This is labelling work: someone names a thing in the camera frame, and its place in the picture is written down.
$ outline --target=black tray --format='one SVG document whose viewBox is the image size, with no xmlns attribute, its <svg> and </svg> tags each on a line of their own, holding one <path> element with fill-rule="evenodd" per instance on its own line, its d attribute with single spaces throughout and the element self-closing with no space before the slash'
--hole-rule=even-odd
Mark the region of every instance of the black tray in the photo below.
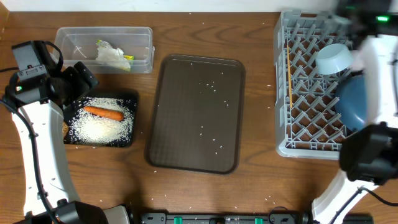
<svg viewBox="0 0 398 224">
<path fill-rule="evenodd" d="M 89 92 L 85 97 L 79 99 L 78 101 L 74 101 L 68 108 L 65 108 L 63 111 L 63 121 L 71 126 L 71 121 L 73 117 L 77 115 L 77 111 L 83 107 L 84 102 L 86 101 L 86 97 L 95 97 L 95 98 L 112 98 L 112 99 L 120 99 L 120 100 L 130 100 L 129 102 L 124 101 L 123 106 L 127 107 L 130 110 L 130 113 L 133 114 L 133 122 L 132 129 L 129 135 L 131 138 L 129 140 L 117 140 L 109 142 L 106 145 L 109 147 L 129 147 L 133 140 L 134 127 L 136 125 L 136 110 L 138 106 L 138 94 L 135 92 L 129 91 L 101 91 L 101 90 L 93 90 Z M 72 142 L 72 136 L 68 131 L 68 134 L 65 136 L 63 142 L 64 144 L 79 144 L 78 142 Z"/>
<path fill-rule="evenodd" d="M 145 151 L 148 163 L 214 174 L 234 171 L 244 77 L 243 65 L 235 60 L 186 55 L 165 58 Z"/>
</svg>

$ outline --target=gray dish rack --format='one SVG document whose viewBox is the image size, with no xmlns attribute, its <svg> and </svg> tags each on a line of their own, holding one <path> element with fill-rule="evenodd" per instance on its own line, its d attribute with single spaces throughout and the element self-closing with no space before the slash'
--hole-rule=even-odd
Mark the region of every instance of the gray dish rack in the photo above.
<svg viewBox="0 0 398 224">
<path fill-rule="evenodd" d="M 351 76 L 351 70 L 320 75 L 315 58 L 322 47 L 341 43 L 351 49 L 352 43 L 345 36 L 345 26 L 328 21 L 329 12 L 312 15 L 301 10 L 284 11 L 274 28 L 276 146 L 285 157 L 335 160 L 350 131 L 334 111 L 339 100 L 334 92 L 339 82 Z M 290 53 L 292 108 L 286 47 Z"/>
</svg>

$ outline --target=green light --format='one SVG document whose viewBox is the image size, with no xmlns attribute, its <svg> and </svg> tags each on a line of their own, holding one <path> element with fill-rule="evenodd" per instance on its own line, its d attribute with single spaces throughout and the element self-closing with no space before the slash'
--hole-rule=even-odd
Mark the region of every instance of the green light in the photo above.
<svg viewBox="0 0 398 224">
<path fill-rule="evenodd" d="M 174 224 L 182 224 L 182 217 L 174 217 Z"/>
<path fill-rule="evenodd" d="M 255 218 L 254 219 L 254 224 L 263 224 L 262 218 Z"/>
<path fill-rule="evenodd" d="M 376 19 L 377 19 L 377 21 L 379 21 L 379 22 L 388 22 L 388 20 L 390 19 L 390 17 L 388 17 L 388 16 L 377 16 Z"/>
</svg>

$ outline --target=table surface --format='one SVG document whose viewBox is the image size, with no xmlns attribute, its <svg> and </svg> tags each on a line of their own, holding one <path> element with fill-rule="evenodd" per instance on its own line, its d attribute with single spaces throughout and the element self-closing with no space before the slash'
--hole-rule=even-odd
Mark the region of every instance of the table surface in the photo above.
<svg viewBox="0 0 398 224">
<path fill-rule="evenodd" d="M 134 144 L 95 149 L 65 146 L 81 201 L 101 208 L 131 203 L 140 211 L 174 213 L 260 214 L 275 206 L 303 211 L 327 188 L 338 163 L 276 153 L 272 33 L 278 18 L 279 13 L 12 12 L 0 40 L 0 68 L 16 65 L 12 45 L 54 41 L 60 27 L 151 27 L 156 47 L 151 74 L 97 75 L 99 88 L 139 92 Z M 144 160 L 160 63 L 173 53 L 231 58 L 246 67 L 239 166 L 230 175 L 162 169 Z M 0 94 L 10 76 L 11 72 L 0 75 Z M 24 166 L 16 128 L 3 107 L 0 123 L 0 223 L 10 223 L 24 217 Z M 398 201 L 397 188 L 398 181 L 390 181 L 376 192 Z M 369 195 L 352 212 L 371 213 L 376 223 L 398 222 L 396 208 Z"/>
</svg>

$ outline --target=white bowl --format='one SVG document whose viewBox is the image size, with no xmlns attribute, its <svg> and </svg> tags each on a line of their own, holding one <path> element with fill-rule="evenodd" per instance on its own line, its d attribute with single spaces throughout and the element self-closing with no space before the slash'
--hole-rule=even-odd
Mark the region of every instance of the white bowl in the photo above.
<svg viewBox="0 0 398 224">
<path fill-rule="evenodd" d="M 322 48 L 315 59 L 321 75 L 331 75 L 348 68 L 354 59 L 344 44 L 331 44 Z"/>
</svg>

